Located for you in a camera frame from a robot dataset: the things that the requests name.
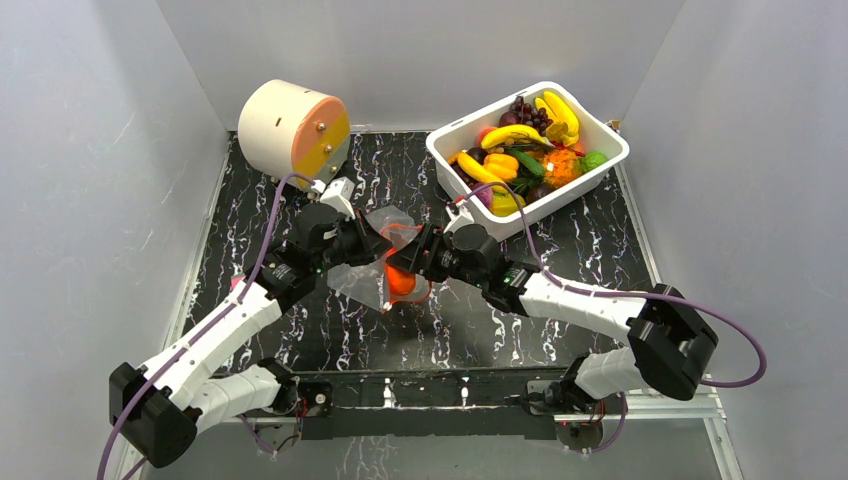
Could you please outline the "clear zip bag orange zipper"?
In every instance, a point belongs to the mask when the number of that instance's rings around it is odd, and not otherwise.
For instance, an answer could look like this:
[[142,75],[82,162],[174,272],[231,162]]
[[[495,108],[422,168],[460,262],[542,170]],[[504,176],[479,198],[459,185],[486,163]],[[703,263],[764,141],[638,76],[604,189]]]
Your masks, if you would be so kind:
[[420,226],[395,206],[388,206],[366,214],[372,225],[393,244],[379,260],[364,266],[341,265],[333,267],[327,274],[327,285],[339,295],[344,295],[366,307],[381,313],[389,311],[397,303],[421,303],[431,294],[432,283],[416,275],[415,291],[401,298],[391,298],[384,267],[390,254],[397,248],[409,244],[418,234]]

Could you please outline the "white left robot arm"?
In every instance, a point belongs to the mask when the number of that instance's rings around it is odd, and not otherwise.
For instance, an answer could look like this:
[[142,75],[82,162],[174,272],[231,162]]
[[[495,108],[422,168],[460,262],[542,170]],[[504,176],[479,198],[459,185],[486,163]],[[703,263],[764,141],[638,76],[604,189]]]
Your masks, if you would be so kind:
[[281,242],[266,242],[243,280],[200,323],[139,367],[122,363],[109,377],[112,439],[123,437],[162,468],[217,423],[266,408],[286,416],[299,402],[295,376],[272,360],[225,379],[217,369],[246,340],[311,293],[328,270],[370,265],[392,248],[386,228],[395,208],[371,213],[310,203]]

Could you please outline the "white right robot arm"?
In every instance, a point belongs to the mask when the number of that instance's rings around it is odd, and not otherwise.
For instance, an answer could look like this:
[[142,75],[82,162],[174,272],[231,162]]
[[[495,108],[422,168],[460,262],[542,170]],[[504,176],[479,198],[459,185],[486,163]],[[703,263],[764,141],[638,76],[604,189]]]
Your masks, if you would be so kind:
[[427,225],[388,265],[428,281],[462,281],[505,313],[562,320],[600,333],[621,348],[578,357],[564,375],[529,388],[535,414],[590,413],[613,394],[653,389],[680,401],[692,399],[718,343],[706,321],[677,291],[620,292],[568,282],[536,265],[508,258],[476,224],[445,233]]

